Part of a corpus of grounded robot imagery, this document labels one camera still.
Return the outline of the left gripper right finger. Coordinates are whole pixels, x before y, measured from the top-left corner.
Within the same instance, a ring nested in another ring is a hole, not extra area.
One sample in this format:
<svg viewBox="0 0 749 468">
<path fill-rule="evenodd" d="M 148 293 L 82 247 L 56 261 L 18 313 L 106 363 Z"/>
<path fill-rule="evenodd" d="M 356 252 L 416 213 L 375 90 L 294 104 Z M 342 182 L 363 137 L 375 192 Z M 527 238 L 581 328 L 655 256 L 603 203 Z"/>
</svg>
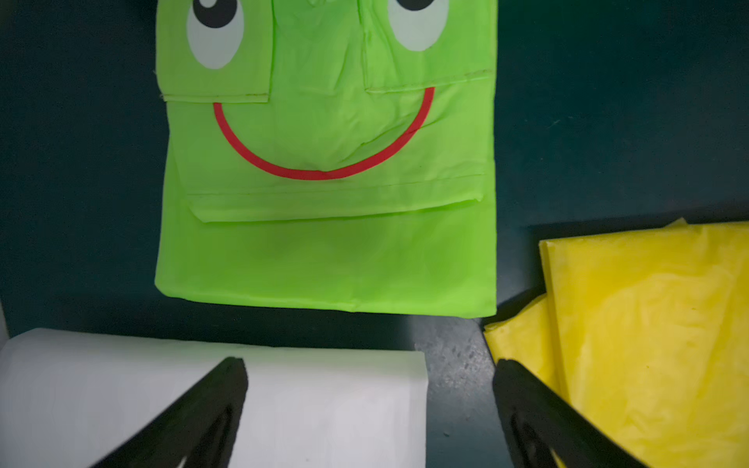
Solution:
<svg viewBox="0 0 749 468">
<path fill-rule="evenodd" d="M 516 467 L 644 465 L 517 361 L 497 361 L 493 393 Z"/>
</svg>

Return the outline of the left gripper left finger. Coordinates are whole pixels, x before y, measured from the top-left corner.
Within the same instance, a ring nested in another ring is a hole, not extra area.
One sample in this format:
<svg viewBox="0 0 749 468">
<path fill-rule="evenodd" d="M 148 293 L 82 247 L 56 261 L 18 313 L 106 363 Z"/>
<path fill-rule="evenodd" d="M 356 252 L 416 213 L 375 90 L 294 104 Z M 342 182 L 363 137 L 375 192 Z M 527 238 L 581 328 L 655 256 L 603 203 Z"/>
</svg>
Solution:
<svg viewBox="0 0 749 468">
<path fill-rule="evenodd" d="M 97 467 L 226 467 L 248 390 L 244 361 L 226 358 Z"/>
</svg>

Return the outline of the white raincoat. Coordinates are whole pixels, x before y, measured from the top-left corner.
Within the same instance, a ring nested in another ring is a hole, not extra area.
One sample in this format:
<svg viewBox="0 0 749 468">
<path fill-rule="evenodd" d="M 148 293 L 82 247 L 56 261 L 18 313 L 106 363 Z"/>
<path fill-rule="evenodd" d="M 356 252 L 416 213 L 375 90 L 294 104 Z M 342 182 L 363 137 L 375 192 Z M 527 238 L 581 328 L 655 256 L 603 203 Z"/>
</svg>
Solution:
<svg viewBox="0 0 749 468">
<path fill-rule="evenodd" d="M 1 349 L 5 467 L 423 467 L 424 355 L 36 329 Z"/>
</svg>

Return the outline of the yellow raincoat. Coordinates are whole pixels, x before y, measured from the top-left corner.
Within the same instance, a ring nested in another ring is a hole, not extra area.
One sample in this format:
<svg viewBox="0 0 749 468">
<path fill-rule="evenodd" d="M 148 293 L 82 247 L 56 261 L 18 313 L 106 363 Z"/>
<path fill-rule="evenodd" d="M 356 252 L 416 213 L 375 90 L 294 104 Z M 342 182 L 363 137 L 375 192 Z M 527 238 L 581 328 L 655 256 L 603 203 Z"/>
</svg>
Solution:
<svg viewBox="0 0 749 468">
<path fill-rule="evenodd" d="M 485 327 L 651 467 L 748 463 L 748 225 L 544 240 L 545 293 Z"/>
</svg>

